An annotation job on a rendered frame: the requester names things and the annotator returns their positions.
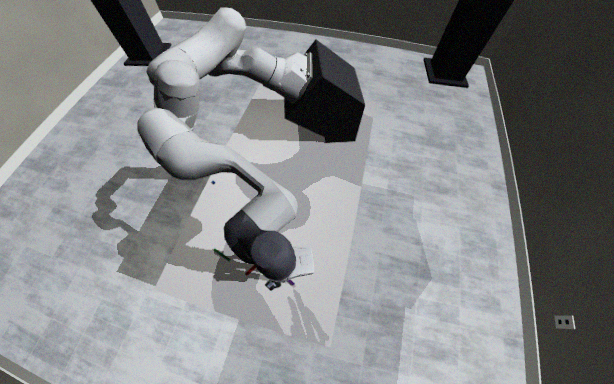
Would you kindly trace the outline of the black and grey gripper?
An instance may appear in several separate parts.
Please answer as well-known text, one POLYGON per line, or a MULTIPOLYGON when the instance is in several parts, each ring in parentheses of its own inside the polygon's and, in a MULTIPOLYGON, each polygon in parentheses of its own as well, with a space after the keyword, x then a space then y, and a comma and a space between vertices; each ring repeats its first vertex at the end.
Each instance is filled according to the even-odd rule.
POLYGON ((267 288, 268 288, 270 291, 272 291, 273 289, 278 288, 278 287, 280 287, 280 286, 282 285, 281 283, 275 283, 275 284, 277 285, 277 286, 276 286, 274 283, 275 283, 275 282, 271 282, 271 281, 269 280, 267 283, 265 283, 265 286, 266 286, 266 287, 267 287, 267 288))

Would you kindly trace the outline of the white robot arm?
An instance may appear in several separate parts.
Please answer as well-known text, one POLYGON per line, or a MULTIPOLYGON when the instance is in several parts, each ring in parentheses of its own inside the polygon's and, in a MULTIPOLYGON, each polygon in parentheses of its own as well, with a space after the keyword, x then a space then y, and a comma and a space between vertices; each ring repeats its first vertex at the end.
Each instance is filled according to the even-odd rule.
POLYGON ((242 261, 254 264, 265 277, 277 277, 266 277, 270 281, 282 283, 314 273, 312 249, 292 247, 279 233, 296 217, 296 198, 225 144, 203 140, 193 132, 200 79, 206 75, 246 76, 292 104, 310 83, 311 52, 294 53, 283 60, 258 47, 238 50, 245 31, 239 12, 220 8, 194 36, 152 60, 147 75, 154 86, 154 108, 141 115, 137 130, 146 149, 172 177, 196 180, 234 173, 258 191, 225 223, 224 237, 242 261))

